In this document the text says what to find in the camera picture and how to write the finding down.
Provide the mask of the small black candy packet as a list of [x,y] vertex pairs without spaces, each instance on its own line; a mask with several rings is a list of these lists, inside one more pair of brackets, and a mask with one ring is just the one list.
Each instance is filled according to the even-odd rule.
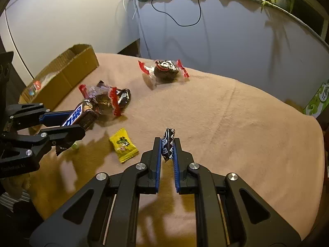
[[175,146],[174,139],[175,130],[173,128],[167,128],[161,139],[161,155],[165,162],[173,159]]

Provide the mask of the brown Snickers bar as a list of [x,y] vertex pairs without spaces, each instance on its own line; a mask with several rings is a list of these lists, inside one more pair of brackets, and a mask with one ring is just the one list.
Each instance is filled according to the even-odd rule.
[[87,130],[99,117],[99,107],[91,99],[85,99],[75,108],[65,120],[62,127],[79,125]]

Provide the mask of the red clear chocolate cake packet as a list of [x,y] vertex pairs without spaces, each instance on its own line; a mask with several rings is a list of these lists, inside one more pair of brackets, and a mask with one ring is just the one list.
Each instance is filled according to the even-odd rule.
[[80,84],[79,90],[85,99],[89,99],[96,104],[100,114],[103,115],[121,116],[131,100],[131,91],[129,89],[108,86],[102,80],[96,86]]

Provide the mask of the red clear snack packet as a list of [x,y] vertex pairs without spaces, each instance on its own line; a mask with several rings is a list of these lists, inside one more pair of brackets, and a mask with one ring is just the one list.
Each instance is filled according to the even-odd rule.
[[143,72],[144,82],[151,90],[154,90],[158,85],[185,83],[190,79],[190,75],[181,60],[138,61],[138,65]]

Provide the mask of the yellow candy packet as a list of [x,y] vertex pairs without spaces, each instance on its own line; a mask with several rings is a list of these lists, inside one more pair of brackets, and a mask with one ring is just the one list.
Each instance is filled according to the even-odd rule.
[[139,154],[138,148],[132,143],[124,128],[110,136],[109,141],[113,145],[120,163],[125,163]]

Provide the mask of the snack bag in box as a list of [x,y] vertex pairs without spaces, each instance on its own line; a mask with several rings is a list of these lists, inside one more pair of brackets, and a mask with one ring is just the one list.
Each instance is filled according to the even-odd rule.
[[28,88],[28,94],[30,96],[35,96],[43,87],[45,87],[50,80],[52,80],[57,75],[56,72],[51,72],[46,76],[42,77],[41,80],[35,80],[32,85]]

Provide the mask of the cardboard box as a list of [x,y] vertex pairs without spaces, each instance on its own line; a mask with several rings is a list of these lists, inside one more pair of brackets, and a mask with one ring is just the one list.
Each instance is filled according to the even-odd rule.
[[[99,66],[91,45],[77,44],[61,53],[42,69],[25,88],[19,98],[20,104],[42,103],[45,108],[55,109],[68,93]],[[57,75],[35,96],[28,94],[28,88],[35,80],[41,80],[51,72]]]

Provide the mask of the green white carton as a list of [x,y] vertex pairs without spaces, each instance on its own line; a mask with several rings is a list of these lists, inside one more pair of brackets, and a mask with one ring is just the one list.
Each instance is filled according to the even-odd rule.
[[313,98],[303,109],[303,113],[317,118],[328,106],[328,92],[329,84],[326,81],[322,83]]

